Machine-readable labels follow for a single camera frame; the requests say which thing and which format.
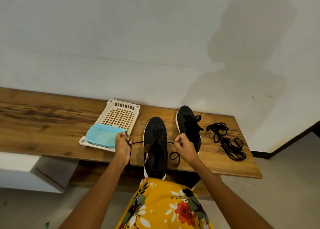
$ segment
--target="hand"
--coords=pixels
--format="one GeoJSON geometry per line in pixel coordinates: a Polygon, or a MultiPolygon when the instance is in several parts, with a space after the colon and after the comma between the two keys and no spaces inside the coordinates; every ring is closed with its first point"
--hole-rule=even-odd
{"type": "Polygon", "coordinates": [[[189,141],[185,133],[181,133],[177,136],[174,140],[174,146],[183,160],[191,167],[196,161],[200,160],[193,143],[189,141]]]}
{"type": "Polygon", "coordinates": [[[126,166],[130,159],[130,146],[128,142],[132,144],[132,140],[125,132],[118,133],[115,140],[115,159],[120,160],[123,162],[123,165],[126,166]]]}

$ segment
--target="person's left arm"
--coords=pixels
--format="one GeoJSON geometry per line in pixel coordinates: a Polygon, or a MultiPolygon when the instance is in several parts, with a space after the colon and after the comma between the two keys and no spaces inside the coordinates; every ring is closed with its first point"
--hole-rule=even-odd
{"type": "Polygon", "coordinates": [[[94,187],[74,208],[59,229],[100,229],[120,175],[130,159],[130,137],[125,132],[115,138],[116,150],[112,162],[94,187]]]}

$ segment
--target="pair of shoes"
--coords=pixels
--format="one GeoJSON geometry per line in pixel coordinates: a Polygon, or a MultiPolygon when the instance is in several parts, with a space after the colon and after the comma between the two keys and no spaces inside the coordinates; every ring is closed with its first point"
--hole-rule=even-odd
{"type": "MultiPolygon", "coordinates": [[[[188,106],[181,106],[176,114],[176,125],[179,133],[185,133],[187,138],[193,142],[199,153],[201,136],[199,131],[203,130],[198,122],[201,115],[195,116],[188,106]]],[[[144,155],[144,177],[165,179],[168,166],[167,132],[163,120],[152,117],[146,125],[143,133],[143,155],[144,155]]]]}

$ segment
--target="yellow dress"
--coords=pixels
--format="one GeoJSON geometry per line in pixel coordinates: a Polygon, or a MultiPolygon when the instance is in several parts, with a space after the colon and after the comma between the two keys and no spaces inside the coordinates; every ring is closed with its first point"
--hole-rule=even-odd
{"type": "Polygon", "coordinates": [[[212,229],[212,225],[188,187],[147,178],[141,181],[116,226],[116,229],[125,228],[212,229]]]}

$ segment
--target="person's right arm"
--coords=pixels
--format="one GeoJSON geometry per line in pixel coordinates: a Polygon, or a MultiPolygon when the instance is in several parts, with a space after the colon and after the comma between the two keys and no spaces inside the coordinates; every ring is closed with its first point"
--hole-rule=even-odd
{"type": "Polygon", "coordinates": [[[198,173],[231,229],[272,229],[265,219],[203,164],[193,143],[184,133],[178,135],[174,146],[181,157],[198,173]]]}

